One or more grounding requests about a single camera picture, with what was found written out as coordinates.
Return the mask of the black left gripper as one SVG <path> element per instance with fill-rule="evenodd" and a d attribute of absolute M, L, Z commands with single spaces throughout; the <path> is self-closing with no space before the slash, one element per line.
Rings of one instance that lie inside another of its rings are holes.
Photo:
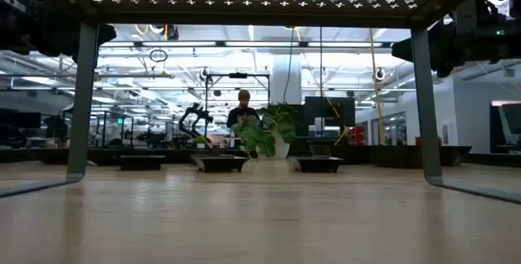
<path fill-rule="evenodd" d="M 67 55 L 77 59 L 81 31 L 79 20 L 59 10 L 40 10 L 32 18 L 35 26 L 29 39 L 40 53 L 50 57 Z M 116 37 L 114 26 L 99 24 L 97 48 Z"/>

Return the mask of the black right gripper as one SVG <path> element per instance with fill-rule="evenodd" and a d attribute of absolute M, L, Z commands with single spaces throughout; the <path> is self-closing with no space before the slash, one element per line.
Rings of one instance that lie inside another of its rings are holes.
<path fill-rule="evenodd" d="M 471 22 L 442 20 L 431 27 L 431 69 L 439 78 L 448 77 L 454 68 L 469 61 L 493 59 L 492 41 L 487 28 L 493 25 L 491 11 L 477 11 Z M 392 44 L 392 56 L 413 62 L 412 38 Z"/>

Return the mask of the black wavy square plate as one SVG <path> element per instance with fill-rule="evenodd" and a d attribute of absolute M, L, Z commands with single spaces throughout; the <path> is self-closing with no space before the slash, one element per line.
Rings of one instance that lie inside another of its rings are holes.
<path fill-rule="evenodd" d="M 331 156 L 344 160 L 344 164 L 358 165 L 369 164 L 369 146 L 349 146 L 349 145 L 320 145 L 311 144 L 309 149 L 313 156 Z"/>

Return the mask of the black square mini plate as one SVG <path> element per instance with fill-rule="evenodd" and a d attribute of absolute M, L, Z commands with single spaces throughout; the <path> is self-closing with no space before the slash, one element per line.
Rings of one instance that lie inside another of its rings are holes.
<path fill-rule="evenodd" d="M 290 156 L 290 171 L 300 173 L 336 173 L 344 159 L 332 156 Z"/>
<path fill-rule="evenodd" d="M 121 171 L 161 170 L 164 156 L 120 156 Z"/>
<path fill-rule="evenodd" d="M 205 173 L 241 172 L 248 161 L 241 156 L 192 156 L 191 159 L 198 169 Z"/>

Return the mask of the black flat monitor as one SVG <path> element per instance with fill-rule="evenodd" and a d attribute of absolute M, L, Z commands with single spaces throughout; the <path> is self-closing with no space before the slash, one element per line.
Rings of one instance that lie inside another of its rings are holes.
<path fill-rule="evenodd" d="M 355 126 L 355 100 L 349 97 L 306 96 L 304 122 L 316 137 L 339 138 Z"/>

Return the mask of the red storage bins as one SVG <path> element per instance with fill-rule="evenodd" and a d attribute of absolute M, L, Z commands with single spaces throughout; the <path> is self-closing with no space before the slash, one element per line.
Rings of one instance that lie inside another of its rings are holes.
<path fill-rule="evenodd" d="M 364 125 L 350 127 L 347 138 L 350 146 L 364 146 L 366 144 L 366 127 Z"/>

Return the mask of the black office chair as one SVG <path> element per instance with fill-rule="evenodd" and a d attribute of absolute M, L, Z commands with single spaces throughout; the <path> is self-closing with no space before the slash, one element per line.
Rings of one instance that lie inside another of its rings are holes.
<path fill-rule="evenodd" d="M 44 123 L 46 124 L 47 138 L 63 139 L 67 137 L 68 125 L 60 115 L 49 116 L 44 119 Z"/>

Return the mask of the black computer monitor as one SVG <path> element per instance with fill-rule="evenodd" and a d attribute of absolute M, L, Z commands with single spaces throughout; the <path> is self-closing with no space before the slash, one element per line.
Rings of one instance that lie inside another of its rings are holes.
<path fill-rule="evenodd" d="M 0 111 L 0 126 L 10 129 L 39 129 L 42 115 L 39 112 Z"/>

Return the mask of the long ceiling light bar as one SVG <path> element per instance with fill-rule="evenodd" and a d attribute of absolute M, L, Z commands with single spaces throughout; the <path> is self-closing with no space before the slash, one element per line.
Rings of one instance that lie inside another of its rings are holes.
<path fill-rule="evenodd" d="M 101 48 L 185 48 L 185 47 L 263 47 L 263 48 L 390 48 L 391 42 L 267 42 L 267 41 L 182 41 L 182 42 L 107 42 Z"/>

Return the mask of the grey perforated metal shelf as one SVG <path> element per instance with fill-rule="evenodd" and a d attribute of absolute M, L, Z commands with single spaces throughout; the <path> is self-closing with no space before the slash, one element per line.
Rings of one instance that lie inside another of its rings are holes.
<path fill-rule="evenodd" d="M 98 25 L 110 24 L 256 24 L 284 26 L 396 28 L 412 31 L 431 0 L 87 0 L 97 24 L 81 25 L 72 119 L 72 155 L 66 183 L 85 175 L 90 106 L 98 52 Z M 457 190 L 441 173 L 435 145 L 433 89 L 427 66 L 414 63 L 422 162 L 426 181 Z"/>

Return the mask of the person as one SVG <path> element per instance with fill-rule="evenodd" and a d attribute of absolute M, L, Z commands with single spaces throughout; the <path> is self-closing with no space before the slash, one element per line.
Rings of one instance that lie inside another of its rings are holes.
<path fill-rule="evenodd" d="M 238 93 L 238 101 L 238 106 L 231 109 L 227 117 L 226 127 L 229 129 L 239 122 L 240 117 L 255 117 L 258 121 L 260 120 L 256 110 L 249 107 L 250 93 L 248 90 L 241 90 Z"/>

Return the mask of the green plant in white pot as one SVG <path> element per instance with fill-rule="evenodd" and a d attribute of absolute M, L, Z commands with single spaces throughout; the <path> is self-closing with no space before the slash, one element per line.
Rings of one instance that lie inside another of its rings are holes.
<path fill-rule="evenodd" d="M 232 126 L 238 135 L 239 148 L 250 158 L 285 160 L 290 145 L 296 140 L 298 111 L 290 104 L 268 104 L 257 110 L 260 120 L 242 117 Z"/>

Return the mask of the black aluminium table frame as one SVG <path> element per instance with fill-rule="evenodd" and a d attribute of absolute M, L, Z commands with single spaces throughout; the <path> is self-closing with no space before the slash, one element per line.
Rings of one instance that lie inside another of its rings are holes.
<path fill-rule="evenodd" d="M 370 147 L 369 164 L 388 168 L 418 169 L 422 166 L 422 155 L 419 147 Z M 34 161 L 26 154 L 28 149 L 0 149 L 0 163 Z M 150 150 L 141 155 L 150 154 Z M 220 149 L 222 155 L 245 157 L 247 154 L 240 150 Z M 478 165 L 497 165 L 521 167 L 521 154 L 477 154 L 471 153 L 468 147 L 444 146 L 440 149 L 440 161 L 443 166 L 457 166 L 461 163 Z"/>

